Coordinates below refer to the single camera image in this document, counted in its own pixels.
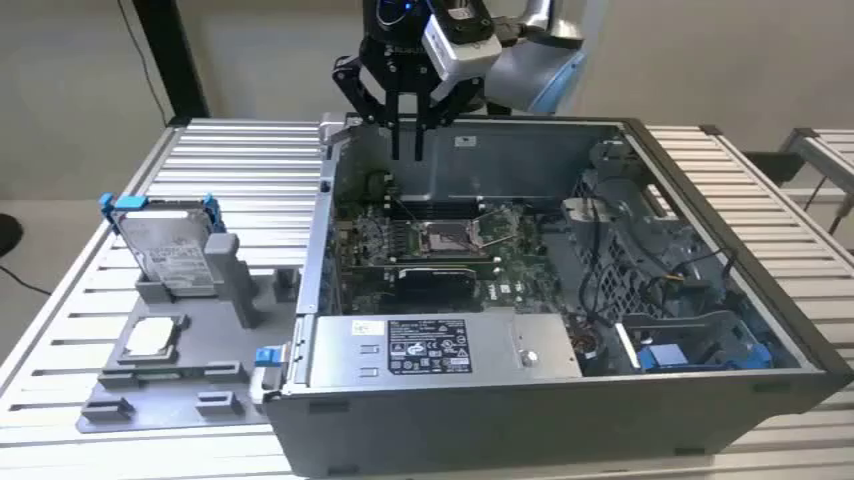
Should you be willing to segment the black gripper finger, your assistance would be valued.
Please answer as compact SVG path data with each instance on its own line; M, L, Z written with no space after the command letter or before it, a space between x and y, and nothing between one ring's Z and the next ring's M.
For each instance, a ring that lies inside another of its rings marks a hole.
M373 76L384 91L384 102L378 101L361 80L361 70L364 67L370 66L378 66L376 71L368 71L368 73ZM333 62L332 80L356 113L366 123L382 126L389 131L389 153L393 160L398 159L400 152L400 78L401 69L390 61L376 63L370 60L368 64L364 64L358 56L341 56Z
M449 125L461 114L470 100L481 88L481 78L458 82L446 96L433 101L429 92L421 89L416 93L416 122L414 122L414 160L422 160L425 132L436 127Z

